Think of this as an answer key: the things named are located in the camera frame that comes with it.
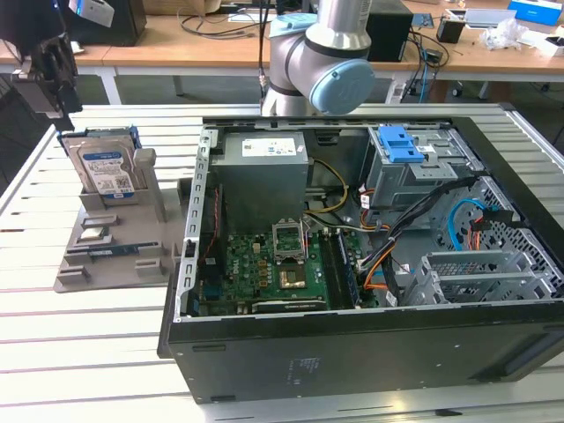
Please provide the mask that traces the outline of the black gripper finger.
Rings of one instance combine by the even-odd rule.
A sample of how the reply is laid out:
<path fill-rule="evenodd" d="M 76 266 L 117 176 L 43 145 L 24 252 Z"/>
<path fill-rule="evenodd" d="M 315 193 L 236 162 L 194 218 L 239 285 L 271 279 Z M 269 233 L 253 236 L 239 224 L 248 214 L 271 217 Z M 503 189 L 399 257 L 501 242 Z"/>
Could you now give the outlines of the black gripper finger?
<path fill-rule="evenodd" d="M 45 78 L 34 68 L 31 59 L 25 59 L 14 70 L 11 82 L 34 112 L 44 114 L 49 119 L 61 117 L 56 96 L 49 91 Z"/>
<path fill-rule="evenodd" d="M 33 50 L 33 81 L 39 89 L 33 110 L 43 113 L 59 131 L 74 131 L 70 114 L 83 110 L 78 97 L 78 68 L 67 33 L 42 41 Z"/>

